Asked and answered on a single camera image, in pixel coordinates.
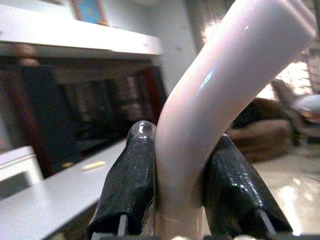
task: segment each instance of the white table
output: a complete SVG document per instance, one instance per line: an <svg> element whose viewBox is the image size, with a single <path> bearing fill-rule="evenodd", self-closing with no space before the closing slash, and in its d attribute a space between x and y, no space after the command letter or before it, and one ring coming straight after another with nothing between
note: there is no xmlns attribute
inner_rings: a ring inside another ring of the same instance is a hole
<svg viewBox="0 0 320 240"><path fill-rule="evenodd" d="M31 146L23 146L0 155L0 182L20 173L25 173L29 186L44 179Z"/></svg>
<svg viewBox="0 0 320 240"><path fill-rule="evenodd" d="M0 201L0 240L47 238L93 206L125 145L123 140ZM82 171L83 166L97 161L105 165Z"/></svg>

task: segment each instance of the floor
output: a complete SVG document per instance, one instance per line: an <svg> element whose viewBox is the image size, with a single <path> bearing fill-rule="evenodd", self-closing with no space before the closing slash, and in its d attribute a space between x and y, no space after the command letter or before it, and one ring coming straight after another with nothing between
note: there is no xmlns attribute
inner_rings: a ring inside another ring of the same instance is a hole
<svg viewBox="0 0 320 240"><path fill-rule="evenodd" d="M289 154L253 164L297 236L320 234L320 155L306 157L304 151L292 148Z"/></svg>

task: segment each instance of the picture frame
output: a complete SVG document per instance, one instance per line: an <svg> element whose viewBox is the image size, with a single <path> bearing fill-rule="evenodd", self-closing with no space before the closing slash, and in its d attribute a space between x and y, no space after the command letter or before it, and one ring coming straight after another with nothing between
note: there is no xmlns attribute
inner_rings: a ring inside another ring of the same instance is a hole
<svg viewBox="0 0 320 240"><path fill-rule="evenodd" d="M101 0L71 0L77 20L109 26Z"/></svg>

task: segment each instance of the white shelf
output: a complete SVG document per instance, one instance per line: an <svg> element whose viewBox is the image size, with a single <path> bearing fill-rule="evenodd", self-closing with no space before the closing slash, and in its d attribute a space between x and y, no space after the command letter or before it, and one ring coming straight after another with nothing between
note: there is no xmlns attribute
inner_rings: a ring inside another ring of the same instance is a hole
<svg viewBox="0 0 320 240"><path fill-rule="evenodd" d="M10 43L36 45L41 57L150 59L163 50L158 37L70 20L0 4L0 55Z"/></svg>

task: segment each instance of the white pipe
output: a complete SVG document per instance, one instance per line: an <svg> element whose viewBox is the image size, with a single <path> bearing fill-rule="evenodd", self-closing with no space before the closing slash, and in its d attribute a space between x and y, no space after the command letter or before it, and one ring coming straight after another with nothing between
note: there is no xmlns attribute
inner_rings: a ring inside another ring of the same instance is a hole
<svg viewBox="0 0 320 240"><path fill-rule="evenodd" d="M157 233L202 237L202 172L221 134L316 36L300 0L237 0L170 94L155 140Z"/></svg>

